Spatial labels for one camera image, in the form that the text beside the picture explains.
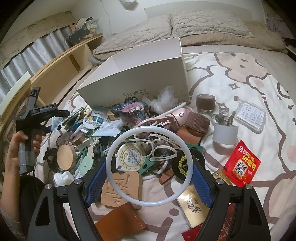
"round dial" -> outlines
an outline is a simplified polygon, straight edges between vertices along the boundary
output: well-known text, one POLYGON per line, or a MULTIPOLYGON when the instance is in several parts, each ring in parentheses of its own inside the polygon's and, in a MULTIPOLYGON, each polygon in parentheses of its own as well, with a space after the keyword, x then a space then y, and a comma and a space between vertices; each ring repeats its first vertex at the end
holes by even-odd
POLYGON ((145 161, 145 153, 133 142, 122 145, 117 154, 122 167, 129 171, 140 169, 145 161))

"white cardboard box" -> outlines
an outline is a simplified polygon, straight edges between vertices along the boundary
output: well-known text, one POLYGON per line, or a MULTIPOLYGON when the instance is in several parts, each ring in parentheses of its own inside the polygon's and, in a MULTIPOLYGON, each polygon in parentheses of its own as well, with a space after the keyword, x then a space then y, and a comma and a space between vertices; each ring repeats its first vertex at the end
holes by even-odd
POLYGON ((78 88, 91 108, 111 107, 128 97, 158 96, 168 85, 178 102, 189 103, 187 72, 180 39, 169 38, 143 44, 107 59, 78 88))

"blue gripper pad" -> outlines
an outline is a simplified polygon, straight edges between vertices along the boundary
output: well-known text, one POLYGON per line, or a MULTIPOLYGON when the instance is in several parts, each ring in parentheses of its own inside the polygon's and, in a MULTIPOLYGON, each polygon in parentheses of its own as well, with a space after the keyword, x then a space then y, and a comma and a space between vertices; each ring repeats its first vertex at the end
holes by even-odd
POLYGON ((214 204, 214 201, 211 197, 211 189, 208 183, 206 182, 203 175, 200 173, 199 169, 193 164, 193 174, 192 174, 193 185, 200 197, 200 200, 207 207, 211 208, 214 204))
POLYGON ((106 178, 106 161, 104 161, 88 187, 86 199, 86 203, 88 204, 88 206, 90 206, 92 203, 97 202, 106 178))

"qr code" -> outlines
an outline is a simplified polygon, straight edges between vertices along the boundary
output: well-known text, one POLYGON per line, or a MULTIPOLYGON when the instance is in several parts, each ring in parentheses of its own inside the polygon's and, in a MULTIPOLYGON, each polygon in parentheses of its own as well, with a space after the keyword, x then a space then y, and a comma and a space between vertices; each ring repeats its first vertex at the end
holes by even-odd
POLYGON ((248 166, 241 159, 239 159, 232 171, 239 179, 242 179, 247 169, 248 169, 248 166))

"light green round lid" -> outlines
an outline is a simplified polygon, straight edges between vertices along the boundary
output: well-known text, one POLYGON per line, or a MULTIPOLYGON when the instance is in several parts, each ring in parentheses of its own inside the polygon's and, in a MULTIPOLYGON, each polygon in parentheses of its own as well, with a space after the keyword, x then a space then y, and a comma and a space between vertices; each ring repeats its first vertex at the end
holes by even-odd
POLYGON ((85 176, 88 170, 92 168, 93 164, 93 158, 90 155, 87 155, 83 158, 81 164, 80 164, 80 173, 81 175, 85 176))

